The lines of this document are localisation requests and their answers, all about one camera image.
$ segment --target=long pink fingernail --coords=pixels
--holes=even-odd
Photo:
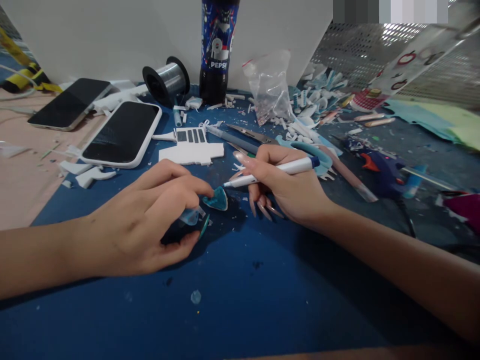
[[[262,204],[260,204],[259,202],[256,203],[258,205],[258,208],[260,209],[260,211],[263,213],[263,215],[265,215],[265,217],[270,220],[271,222],[273,222],[273,219],[272,217],[270,216],[270,214],[268,213],[268,211],[264,208],[264,206]]]
[[[242,154],[240,151],[234,151],[233,156],[236,157],[236,159],[247,168],[253,169],[257,165],[254,158],[248,157],[247,155]]]
[[[249,202],[250,202],[251,213],[253,214],[253,217],[256,218],[257,217],[257,210],[255,210],[255,203],[254,203],[251,196],[250,196]]]
[[[247,169],[240,170],[239,172],[233,174],[233,176],[229,178],[228,181],[232,181],[233,179],[238,178],[240,175],[250,175],[250,172],[248,172]]]
[[[267,205],[266,208],[268,210],[270,210],[272,213],[274,213],[275,215],[277,215],[279,218],[281,219],[285,219],[285,217],[280,213],[278,212],[277,210],[275,210],[273,207],[271,207],[270,205]]]

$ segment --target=phone screen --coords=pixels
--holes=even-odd
[[[28,123],[68,128],[109,86],[108,81],[80,78],[32,116]]]
[[[131,163],[159,110],[157,106],[141,102],[124,102],[83,151],[83,157],[111,163]]]

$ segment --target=pepsi bottle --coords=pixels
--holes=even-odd
[[[240,0],[202,0],[200,97],[223,103]]]

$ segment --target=scissors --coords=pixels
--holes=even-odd
[[[269,145],[280,145],[277,140],[275,140],[274,138],[268,137],[267,135],[264,135],[255,131],[251,131],[236,125],[229,125],[229,124],[225,124],[225,125],[227,125],[230,129],[236,130],[239,133],[242,133],[243,135],[248,136],[249,138],[257,140],[259,143],[269,144]]]
[[[304,151],[310,157],[318,157],[320,160],[320,166],[317,166],[314,170],[318,177],[323,177],[327,174],[329,169],[332,167],[332,158],[326,153],[321,151],[319,148],[312,146],[310,144],[301,142],[301,141],[284,141],[281,135],[278,135],[275,139],[268,137],[264,134],[248,130],[241,126],[225,124],[230,129],[238,131],[239,133],[248,136],[249,138],[255,139],[262,144],[269,145],[281,145],[291,149],[298,149]]]

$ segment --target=black phone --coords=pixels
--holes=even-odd
[[[88,142],[80,158],[88,164],[135,168],[142,161],[161,116],[158,105],[122,102]]]
[[[108,81],[79,78],[33,115],[28,123],[38,128],[73,130],[89,113],[92,103],[112,88]]]

